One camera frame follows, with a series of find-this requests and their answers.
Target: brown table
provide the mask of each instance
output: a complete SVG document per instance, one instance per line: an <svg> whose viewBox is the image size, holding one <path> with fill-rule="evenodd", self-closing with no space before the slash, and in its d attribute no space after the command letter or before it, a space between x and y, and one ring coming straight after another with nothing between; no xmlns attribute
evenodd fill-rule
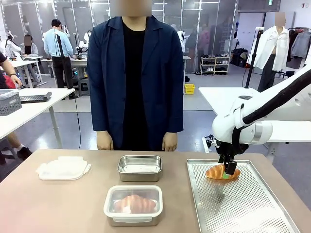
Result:
<svg viewBox="0 0 311 233"><path fill-rule="evenodd" d="M164 174L164 215L155 227L111 227L103 213L110 187L119 181L117 164L123 155L156 154ZM83 156L92 164L75 181L42 181L35 170L58 156ZM0 183L1 233L199 233L186 159L218 159L215 153L128 152L96 150L37 150ZM302 233L311 232L311 212L261 154L244 154L284 205Z"/></svg>

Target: gray basket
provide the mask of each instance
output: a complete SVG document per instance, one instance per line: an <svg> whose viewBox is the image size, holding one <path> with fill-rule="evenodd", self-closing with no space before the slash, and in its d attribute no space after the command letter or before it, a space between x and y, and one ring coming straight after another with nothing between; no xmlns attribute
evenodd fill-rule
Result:
<svg viewBox="0 0 311 233"><path fill-rule="evenodd" d="M0 116L7 116L20 108L21 102L17 91L0 90Z"/></svg>

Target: person's hand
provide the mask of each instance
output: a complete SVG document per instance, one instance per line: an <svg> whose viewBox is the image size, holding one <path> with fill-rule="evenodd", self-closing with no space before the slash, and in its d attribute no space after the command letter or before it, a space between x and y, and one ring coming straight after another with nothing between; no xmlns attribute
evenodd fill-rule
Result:
<svg viewBox="0 0 311 233"><path fill-rule="evenodd" d="M22 86L21 80L15 74L11 75L11 80L14 84L18 84L19 87Z"/></svg>
<svg viewBox="0 0 311 233"><path fill-rule="evenodd" d="M175 151L177 149L177 133L166 133L163 137L162 150Z"/></svg>
<svg viewBox="0 0 311 233"><path fill-rule="evenodd" d="M113 150L112 138L108 131L97 132L97 149Z"/></svg>

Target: shoe rack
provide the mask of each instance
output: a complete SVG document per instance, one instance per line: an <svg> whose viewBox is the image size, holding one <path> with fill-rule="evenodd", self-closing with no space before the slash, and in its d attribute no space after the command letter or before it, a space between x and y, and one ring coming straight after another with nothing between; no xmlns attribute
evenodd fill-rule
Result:
<svg viewBox="0 0 311 233"><path fill-rule="evenodd" d="M201 57L200 72L201 75L217 75L217 74L228 74L228 68L230 63L230 57ZM216 70L217 68L225 67L225 70Z"/></svg>

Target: gray jacket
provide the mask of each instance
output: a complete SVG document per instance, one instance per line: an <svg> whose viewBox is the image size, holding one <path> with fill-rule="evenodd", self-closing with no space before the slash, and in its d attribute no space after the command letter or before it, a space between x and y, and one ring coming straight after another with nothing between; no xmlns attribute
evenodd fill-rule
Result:
<svg viewBox="0 0 311 233"><path fill-rule="evenodd" d="M308 54L308 48L310 45L310 32L299 33L296 40L293 43L291 50L291 58L294 56L306 58Z"/></svg>
<svg viewBox="0 0 311 233"><path fill-rule="evenodd" d="M20 48L21 48L21 53L25 54L25 44L24 43L20 44ZM31 54L29 54L28 56L29 57L38 57L39 56L37 45L35 45L34 43L31 43Z"/></svg>

